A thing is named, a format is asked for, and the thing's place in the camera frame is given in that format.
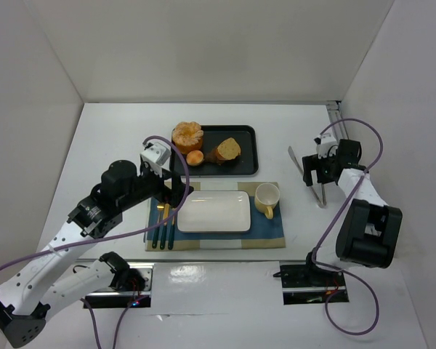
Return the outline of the tan sliced bread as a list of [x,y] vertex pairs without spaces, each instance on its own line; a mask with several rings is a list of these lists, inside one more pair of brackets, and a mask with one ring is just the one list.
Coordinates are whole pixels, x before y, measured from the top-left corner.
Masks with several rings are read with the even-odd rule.
[[226,140],[221,142],[217,147],[218,147],[218,151],[223,156],[227,156],[226,152],[230,152],[230,151],[240,151],[241,152],[241,147],[239,146],[237,141],[232,137],[227,138]]

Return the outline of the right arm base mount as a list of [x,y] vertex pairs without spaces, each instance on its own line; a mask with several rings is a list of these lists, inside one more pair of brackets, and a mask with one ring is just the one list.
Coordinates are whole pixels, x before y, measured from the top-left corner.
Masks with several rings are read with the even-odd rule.
[[273,275],[282,286],[284,305],[322,304],[349,302],[344,276],[339,272],[324,270],[312,262],[312,253],[304,264],[282,264]]

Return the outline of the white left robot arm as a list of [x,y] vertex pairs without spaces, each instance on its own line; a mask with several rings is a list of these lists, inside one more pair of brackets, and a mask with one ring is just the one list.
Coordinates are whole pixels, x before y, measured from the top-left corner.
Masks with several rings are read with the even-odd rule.
[[9,344],[29,344],[51,317],[98,289],[139,292],[145,283],[141,274],[115,252],[104,253],[72,276],[61,276],[94,244],[107,241],[126,210],[150,198],[179,208],[192,192],[187,175],[152,161],[142,161],[139,167],[127,160],[113,162],[57,235],[0,285],[0,331]]

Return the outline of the dark brown bread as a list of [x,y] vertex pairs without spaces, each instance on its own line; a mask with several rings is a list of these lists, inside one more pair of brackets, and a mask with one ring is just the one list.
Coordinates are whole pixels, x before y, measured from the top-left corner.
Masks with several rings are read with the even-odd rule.
[[240,151],[230,151],[226,152],[227,156],[223,156],[219,151],[218,147],[213,148],[209,153],[204,156],[204,161],[221,165],[227,161],[233,161],[238,158],[241,154]]

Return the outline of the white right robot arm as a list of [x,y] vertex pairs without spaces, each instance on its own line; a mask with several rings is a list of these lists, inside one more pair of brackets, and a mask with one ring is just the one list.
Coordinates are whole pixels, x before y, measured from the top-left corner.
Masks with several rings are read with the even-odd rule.
[[316,154],[302,158],[303,181],[313,185],[335,183],[348,199],[347,213],[336,239],[336,256],[367,268],[388,268],[392,263],[403,213],[376,192],[365,166],[361,144],[337,140],[330,134],[315,138]]

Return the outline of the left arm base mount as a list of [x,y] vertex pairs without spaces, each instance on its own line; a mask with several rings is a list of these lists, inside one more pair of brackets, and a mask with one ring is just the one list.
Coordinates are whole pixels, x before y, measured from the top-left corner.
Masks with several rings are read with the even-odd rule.
[[108,265],[113,274],[109,284],[85,296],[83,307],[88,309],[121,309],[151,306],[153,266],[127,262],[115,252],[107,252],[97,259]]

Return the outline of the metal tongs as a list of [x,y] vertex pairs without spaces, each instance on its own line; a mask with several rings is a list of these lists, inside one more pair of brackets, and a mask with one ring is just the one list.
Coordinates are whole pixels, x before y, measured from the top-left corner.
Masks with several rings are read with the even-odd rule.
[[[288,146],[288,154],[290,156],[290,159],[293,161],[296,168],[298,169],[300,175],[303,175],[304,174],[303,168],[302,168],[301,164],[299,163],[299,161],[297,160],[297,158],[294,154],[294,150],[291,146]],[[320,185],[320,195],[318,195],[317,191],[312,186],[309,186],[308,189],[310,190],[313,198],[316,200],[317,205],[320,208],[325,208],[326,207],[326,191],[325,191],[324,185],[323,184]]]

